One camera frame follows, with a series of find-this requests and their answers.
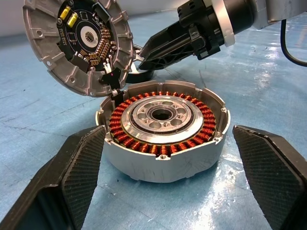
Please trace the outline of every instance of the robotic arm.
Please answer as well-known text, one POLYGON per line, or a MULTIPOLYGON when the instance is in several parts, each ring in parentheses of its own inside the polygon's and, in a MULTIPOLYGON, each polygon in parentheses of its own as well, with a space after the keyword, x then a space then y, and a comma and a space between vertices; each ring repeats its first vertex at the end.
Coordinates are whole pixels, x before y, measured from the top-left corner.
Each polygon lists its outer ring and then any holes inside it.
POLYGON ((282 48, 286 57, 302 66, 285 47, 285 20, 307 11, 304 0, 189 0, 178 9, 179 21, 152 36, 140 56, 142 70, 164 69, 195 55, 198 60, 231 46, 235 35, 250 28, 282 24, 282 48))

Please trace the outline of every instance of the yellow capacitor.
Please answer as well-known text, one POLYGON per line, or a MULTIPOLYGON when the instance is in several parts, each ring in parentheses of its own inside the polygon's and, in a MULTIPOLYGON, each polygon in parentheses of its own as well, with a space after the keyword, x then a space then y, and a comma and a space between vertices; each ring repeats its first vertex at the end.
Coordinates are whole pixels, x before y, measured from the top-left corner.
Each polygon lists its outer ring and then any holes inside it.
POLYGON ((68 22, 67 22, 67 25, 72 28, 73 25, 76 23, 78 19, 78 14, 77 13, 73 13, 71 18, 69 18, 68 22))
POLYGON ((63 12, 59 16, 59 18, 62 19, 62 21, 64 21, 65 18, 67 17, 67 15, 69 14, 70 10, 71 10, 71 8, 69 6, 65 7, 65 9, 63 10, 63 12))

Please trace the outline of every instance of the circuit board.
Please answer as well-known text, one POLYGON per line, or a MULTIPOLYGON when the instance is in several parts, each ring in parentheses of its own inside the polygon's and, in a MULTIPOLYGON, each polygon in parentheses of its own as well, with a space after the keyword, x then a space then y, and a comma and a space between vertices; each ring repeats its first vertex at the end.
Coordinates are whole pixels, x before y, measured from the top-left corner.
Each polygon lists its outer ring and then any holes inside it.
POLYGON ((91 0, 67 0, 58 14, 59 48, 82 71, 112 71, 117 51, 109 15, 91 0))

